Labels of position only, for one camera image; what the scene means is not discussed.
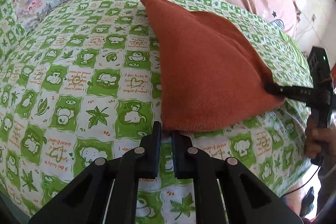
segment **cable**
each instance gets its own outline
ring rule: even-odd
[[[320,167],[321,167],[321,166],[319,166],[319,167],[316,169],[314,175],[317,173],[318,170],[320,170]],[[300,190],[302,187],[306,186],[306,184],[313,178],[314,175],[312,175],[311,178],[310,178],[304,185],[302,185],[301,187],[299,187],[299,188],[297,188],[297,189],[295,189],[295,190],[293,190],[293,191],[290,191],[289,193],[286,193],[286,194],[282,195],[281,197],[284,197],[284,196],[286,196],[286,195],[289,195],[289,194],[291,194],[291,193],[294,193],[294,192],[297,191],[297,190]]]
[[[314,23],[315,21],[313,21],[313,24],[311,25],[310,29],[304,31],[302,34],[300,34],[301,36],[299,38],[295,38],[295,41],[298,41],[301,37],[303,37],[303,35],[306,33],[306,32],[309,32],[310,30],[312,30],[314,28]]]

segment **human hand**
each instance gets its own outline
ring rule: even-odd
[[[313,116],[310,115],[306,128],[305,156],[314,159],[321,152],[322,147],[317,143],[328,143],[328,155],[336,156],[336,129],[335,128],[317,128]]]

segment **finger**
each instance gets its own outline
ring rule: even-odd
[[[311,136],[315,141],[332,143],[336,138],[336,131],[332,128],[315,128]]]
[[[305,156],[307,157],[307,158],[310,158],[310,159],[315,159],[316,158],[316,154],[315,153],[306,153],[305,154]]]
[[[316,123],[312,115],[309,116],[307,120],[307,129],[313,129],[316,128]]]
[[[310,115],[308,120],[307,120],[307,127],[305,130],[305,135],[307,137],[307,141],[312,141],[312,130],[316,128],[315,121],[313,119],[313,116]]]
[[[308,142],[306,144],[306,153],[318,154],[321,152],[321,150],[322,150],[322,147],[318,145],[317,143]]]

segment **teal fabric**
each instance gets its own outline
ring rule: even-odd
[[[19,221],[21,224],[27,224],[30,217],[26,215],[21,209],[16,206],[7,195],[0,192],[0,199],[6,204],[9,211],[14,215],[14,217]]]

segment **black cable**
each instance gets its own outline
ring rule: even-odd
[[[317,173],[318,170],[320,170],[320,167],[321,167],[321,166],[319,166],[319,167],[316,169],[314,175]],[[304,185],[302,185],[301,187],[299,187],[299,188],[297,188],[297,189],[295,189],[295,190],[293,190],[293,191],[290,191],[289,193],[286,193],[286,194],[282,195],[281,198],[284,197],[284,196],[286,196],[286,195],[289,195],[289,194],[291,194],[291,193],[294,193],[295,191],[300,190],[302,187],[306,186],[306,184],[313,178],[314,175],[312,175],[311,178],[310,178]]]

